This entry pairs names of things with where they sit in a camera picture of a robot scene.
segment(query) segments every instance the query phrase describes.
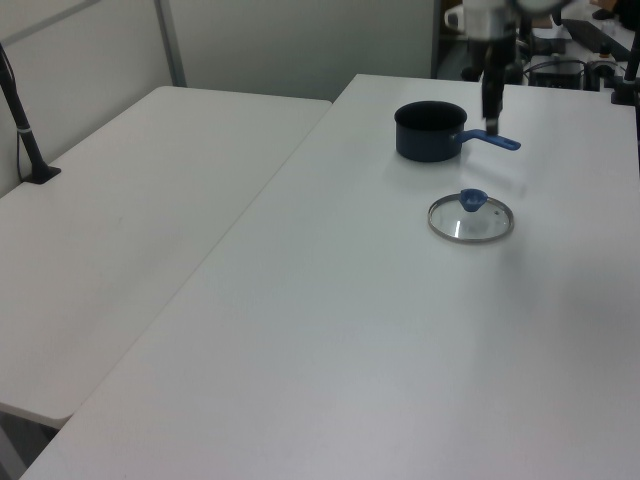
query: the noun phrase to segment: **floor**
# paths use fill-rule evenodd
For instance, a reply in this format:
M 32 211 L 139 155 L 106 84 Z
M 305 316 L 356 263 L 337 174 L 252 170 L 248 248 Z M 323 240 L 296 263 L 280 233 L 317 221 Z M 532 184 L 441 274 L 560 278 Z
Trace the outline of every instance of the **floor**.
M 0 480 L 17 480 L 55 436 L 55 429 L 0 413 Z
M 460 72 L 471 65 L 467 53 L 467 42 L 459 38 L 442 38 L 438 45 L 438 71 L 440 80 L 460 80 Z

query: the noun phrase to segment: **desk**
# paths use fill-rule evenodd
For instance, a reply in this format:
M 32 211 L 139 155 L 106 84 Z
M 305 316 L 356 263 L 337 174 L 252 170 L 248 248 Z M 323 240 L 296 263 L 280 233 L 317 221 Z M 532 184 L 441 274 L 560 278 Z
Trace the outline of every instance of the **desk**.
M 0 410 L 60 427 L 328 102 L 160 88 L 0 201 Z
M 482 125 L 477 84 L 356 77 L 25 480 L 635 479 L 633 109 L 508 86 L 520 151 L 417 164 L 393 114 L 420 99 Z M 511 236 L 431 232 L 461 187 Z

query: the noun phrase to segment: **saucepan handle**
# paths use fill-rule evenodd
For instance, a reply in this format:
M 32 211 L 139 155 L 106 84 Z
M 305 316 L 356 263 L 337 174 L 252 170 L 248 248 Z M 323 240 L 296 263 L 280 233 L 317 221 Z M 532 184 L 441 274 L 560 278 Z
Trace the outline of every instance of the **saucepan handle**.
M 489 135 L 484 130 L 467 130 L 466 132 L 460 132 L 454 136 L 454 139 L 457 143 L 464 143 L 474 138 L 512 151 L 518 150 L 522 146 L 515 140 L 501 137 L 500 135 Z

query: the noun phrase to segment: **metal rim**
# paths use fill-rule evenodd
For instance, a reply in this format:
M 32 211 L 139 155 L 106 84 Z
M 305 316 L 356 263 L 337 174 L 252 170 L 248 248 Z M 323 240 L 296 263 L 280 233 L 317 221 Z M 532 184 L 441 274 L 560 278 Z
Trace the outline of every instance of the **metal rim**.
M 429 207 L 429 216 L 428 216 L 429 227 L 431 227 L 431 230 L 433 230 L 436 234 L 438 234 L 438 236 L 440 236 L 442 238 L 445 238 L 447 240 L 450 240 L 452 242 L 455 242 L 455 243 L 477 244 L 477 243 L 495 242 L 496 240 L 500 240 L 501 238 L 506 237 L 507 235 L 509 235 L 513 231 L 515 220 L 513 218 L 513 212 L 511 211 L 511 209 L 509 207 L 507 207 L 504 203 L 502 203 L 500 200 L 496 200 L 495 198 L 489 197 L 487 199 L 487 203 L 502 209 L 504 211 L 504 213 L 507 215 L 507 219 L 509 220 L 509 228 L 507 228 L 507 230 L 504 233 L 501 233 L 500 235 L 496 235 L 495 237 L 491 237 L 491 238 L 463 239 L 463 238 L 454 237 L 452 235 L 447 235 L 446 233 L 441 232 L 433 224 L 433 221 L 432 221 L 431 217 L 432 217 L 433 212 L 435 211 L 436 208 L 438 208 L 439 206 L 444 205 L 445 203 L 450 202 L 452 200 L 460 200 L 460 194 L 459 193 L 454 193 L 453 195 L 447 195 L 446 197 L 442 197 L 440 200 L 436 200 L 433 203 L 433 205 L 431 205 L 431 207 Z

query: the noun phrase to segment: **blue handle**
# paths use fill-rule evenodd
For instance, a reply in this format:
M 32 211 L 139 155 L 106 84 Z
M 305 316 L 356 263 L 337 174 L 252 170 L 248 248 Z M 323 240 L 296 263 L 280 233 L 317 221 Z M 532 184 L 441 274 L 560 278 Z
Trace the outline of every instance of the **blue handle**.
M 460 192 L 460 203 L 467 212 L 477 212 L 488 199 L 489 196 L 486 193 L 476 188 L 467 188 Z
M 500 135 L 489 135 L 484 130 L 467 130 L 466 132 L 460 132 L 455 137 L 457 143 L 464 143 L 468 140 L 476 138 L 483 142 L 491 143 L 497 147 L 506 148 L 507 150 L 515 151 L 522 146 L 515 140 L 510 140 Z

